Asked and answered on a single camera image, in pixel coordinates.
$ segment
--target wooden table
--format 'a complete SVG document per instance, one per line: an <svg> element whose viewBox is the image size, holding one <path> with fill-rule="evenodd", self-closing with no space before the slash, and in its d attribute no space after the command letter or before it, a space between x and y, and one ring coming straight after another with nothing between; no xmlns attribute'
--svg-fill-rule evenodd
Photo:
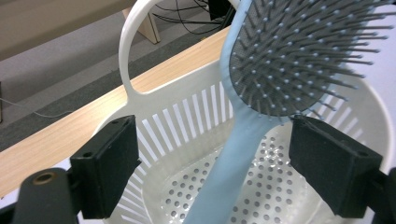
<svg viewBox="0 0 396 224"><path fill-rule="evenodd" d="M150 91L219 58L225 29L158 64L132 80L138 91ZM0 197L27 176L70 157L92 136L98 124L126 102L123 87L85 105L73 114L0 152Z"/></svg>

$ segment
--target black clamp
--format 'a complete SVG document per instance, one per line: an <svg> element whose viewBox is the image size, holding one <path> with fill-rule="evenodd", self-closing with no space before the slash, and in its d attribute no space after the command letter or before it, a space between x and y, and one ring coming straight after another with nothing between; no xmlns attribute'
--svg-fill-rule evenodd
<svg viewBox="0 0 396 224"><path fill-rule="evenodd" d="M290 163L336 215L361 218L370 207L373 223L396 223L396 168L383 174L381 155L321 120L292 120Z"/></svg>
<svg viewBox="0 0 396 224"><path fill-rule="evenodd" d="M70 157L66 171L50 168L27 177L18 201L0 210L0 223L78 223L110 217L140 164L134 116L115 119Z"/></svg>

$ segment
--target basket handle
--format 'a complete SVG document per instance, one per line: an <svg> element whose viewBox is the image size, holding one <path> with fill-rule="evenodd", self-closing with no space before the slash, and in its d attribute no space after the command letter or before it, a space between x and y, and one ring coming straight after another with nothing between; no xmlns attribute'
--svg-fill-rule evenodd
<svg viewBox="0 0 396 224"><path fill-rule="evenodd" d="M127 93L127 105L134 97L140 95L136 91L129 78L128 59L132 41L142 21L146 18L151 8L162 0L137 0L129 13L121 32L119 47L119 66L122 84Z"/></svg>

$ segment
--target basket slot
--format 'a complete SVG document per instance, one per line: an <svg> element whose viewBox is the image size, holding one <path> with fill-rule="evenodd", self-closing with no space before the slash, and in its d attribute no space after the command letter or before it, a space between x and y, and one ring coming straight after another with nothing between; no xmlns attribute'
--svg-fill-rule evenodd
<svg viewBox="0 0 396 224"><path fill-rule="evenodd" d="M333 127L343 132L346 128L346 124L353 119L353 114L351 113L352 109L349 106L343 106L339 112L340 116L334 123Z"/></svg>
<svg viewBox="0 0 396 224"><path fill-rule="evenodd" d="M142 188L142 184L134 183L134 181L131 180L131 179L128 181L128 185L125 188L125 192L127 192L128 195L131 195L132 197L134 197L134 202L135 203L137 203L139 206L144 207L143 199L141 198L141 195L142 195L142 189L141 189Z"/></svg>
<svg viewBox="0 0 396 224"><path fill-rule="evenodd" d="M175 140L175 143L176 143L177 147L180 147L181 146L181 142L180 142L180 139L178 138L177 131L176 131L176 128L175 128L175 124L174 124L174 122L171 119L171 115L169 114L168 109L163 110L163 115L165 117L166 123L168 124L168 127L169 127L169 129L171 131L171 135L173 136L173 139Z"/></svg>
<svg viewBox="0 0 396 224"><path fill-rule="evenodd" d="M142 162L144 164L146 164L146 166L149 168L149 167L151 167L152 163L154 163L156 160L158 160L158 158L152 151L151 146L149 145L149 142L146 140L145 136L142 134L142 132L140 132L139 127L136 127L136 132L137 132L137 138L139 140L139 144L146 149L146 150L139 149L140 160L142 160Z"/></svg>
<svg viewBox="0 0 396 224"><path fill-rule="evenodd" d="M212 123L211 123L211 119L210 119L210 115L209 115L209 105L208 105L208 101L207 101L206 90L202 90L201 94L202 94L202 102L204 104L206 128L208 130L211 130L212 129Z"/></svg>
<svg viewBox="0 0 396 224"><path fill-rule="evenodd" d="M203 124L202 116L201 116L201 109L200 109L201 107L198 104L197 94L194 94L192 96L192 102L194 104L194 111L195 111L195 115L196 115L197 122L198 122L199 134L203 134L204 133L204 124Z"/></svg>
<svg viewBox="0 0 396 224"><path fill-rule="evenodd" d="M143 169L142 166L140 166L140 165L134 170L134 173L141 174L142 176L145 176L147 174L146 170Z"/></svg>
<svg viewBox="0 0 396 224"><path fill-rule="evenodd" d="M192 138L196 138L197 133L195 131L194 122L192 121L192 115L191 115L191 111L190 111L190 107L189 107L189 102L187 101L187 99L183 100L183 107L184 107L184 112L186 113L187 122L190 126L191 136L192 136Z"/></svg>
<svg viewBox="0 0 396 224"><path fill-rule="evenodd" d="M337 99L335 99L335 97L333 97L331 95L328 95L326 97L326 99L324 99L325 104L328 104L328 105L331 105L334 107L335 107L336 102L337 102ZM321 108L319 110L319 114L321 114L325 120L329 120L330 114L334 113L334 111L332 111L330 108L328 108L326 106L323 106L323 107L325 107L325 108L323 108L323 109Z"/></svg>
<svg viewBox="0 0 396 224"><path fill-rule="evenodd" d="M356 141L358 141L358 142L360 142L360 143L366 145L365 140L362 139L363 133L364 133L364 131L363 131L361 128L359 128L355 133L353 133L353 134L351 135L351 137L352 137L353 139L355 139Z"/></svg>
<svg viewBox="0 0 396 224"><path fill-rule="evenodd" d="M156 160L158 160L157 158L160 158L165 155L165 151L163 150L163 146L161 145L160 141L158 140L158 137L157 137L158 135L151 128L149 121L147 119L144 119L144 120L142 120L142 123L146 128L149 139L154 144L154 147L152 147L151 150L155 154L154 160L156 161Z"/></svg>
<svg viewBox="0 0 396 224"><path fill-rule="evenodd" d="M180 128L181 134L182 134L183 139L184 139L184 143L188 143L189 142L189 137L187 136L186 127L184 125L183 118L181 117L181 113L180 113L180 110L178 108L178 105L173 105L173 108L174 108L174 112L175 112L175 115L176 115L178 128Z"/></svg>
<svg viewBox="0 0 396 224"><path fill-rule="evenodd" d="M140 214L142 217L144 217L146 214L146 209L143 204L142 204L143 206L141 206L128 197L122 196L120 199L120 203L124 204L125 206L128 206L131 209L134 209L134 211L136 211L136 213Z"/></svg>
<svg viewBox="0 0 396 224"><path fill-rule="evenodd" d="M152 118L154 119L154 122L157 125L158 130L160 131L161 137L163 138L163 141L166 144L166 148L168 149L169 152L171 152L174 149L174 147L171 144L170 138L167 134L167 131L165 130L165 127L161 123L161 120L164 120L164 117L160 118L160 115L155 114L152 116Z"/></svg>
<svg viewBox="0 0 396 224"><path fill-rule="evenodd" d="M222 84L219 84L219 96L220 96L220 110L221 110L221 123L224 123L227 120L226 116L226 97L224 93L224 88Z"/></svg>
<svg viewBox="0 0 396 224"><path fill-rule="evenodd" d="M231 104L231 101L228 101L228 114L229 118L233 118L233 105Z"/></svg>
<svg viewBox="0 0 396 224"><path fill-rule="evenodd" d="M124 221L128 221L128 222L131 222L131 223L134 223L134 224L144 224L144 222L136 221L135 219L127 217L127 216L121 216L121 217L122 217L122 219Z"/></svg>
<svg viewBox="0 0 396 224"><path fill-rule="evenodd" d="M131 223L149 223L149 219L145 215L141 215L137 213L134 209L129 207L129 205L124 205L122 203L119 203L117 207L121 208L118 209L118 212L120 213L122 219L125 221L131 222Z"/></svg>
<svg viewBox="0 0 396 224"><path fill-rule="evenodd" d="M350 122L346 122L346 126L342 132L350 136L351 133L354 133L354 131L356 131L355 129L359 128L359 125L357 125L358 122L359 120L356 117L352 118Z"/></svg>
<svg viewBox="0 0 396 224"><path fill-rule="evenodd" d="M336 97L332 97L332 99L330 100L330 105L334 106L335 108L337 108L337 111L331 111L326 117L324 117L324 121L326 121L327 123L333 125L335 123L335 121L333 120L334 118L336 118L338 112L338 109L341 107L341 105L344 103L343 100L338 99Z"/></svg>
<svg viewBox="0 0 396 224"><path fill-rule="evenodd" d="M218 97L216 95L216 86L213 85L210 87L210 94L212 100L212 109L213 109L213 118L215 127L219 125L219 111L218 111Z"/></svg>

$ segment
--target gray carpet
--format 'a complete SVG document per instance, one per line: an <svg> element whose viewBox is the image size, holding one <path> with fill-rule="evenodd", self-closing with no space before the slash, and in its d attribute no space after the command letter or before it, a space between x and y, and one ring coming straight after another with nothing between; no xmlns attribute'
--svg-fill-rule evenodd
<svg viewBox="0 0 396 224"><path fill-rule="evenodd" d="M201 33L203 31L213 29L214 27L216 27L216 25L205 25L204 27L197 29L195 32ZM142 74L158 63L161 63L178 54L182 50L198 43L203 37L214 34L216 31L217 30L214 30L203 35L183 35L162 48L157 49L134 62L130 62L130 68L134 68L130 69L130 77L133 78ZM77 110L107 92L114 90L119 85L121 85L120 71L113 71L89 85L66 95L60 100L37 110L36 112L45 115L56 115L61 114L64 111ZM61 118L46 119L35 114L30 114L13 122L0 132L0 151L11 147L22 139L44 129L59 119Z"/></svg>

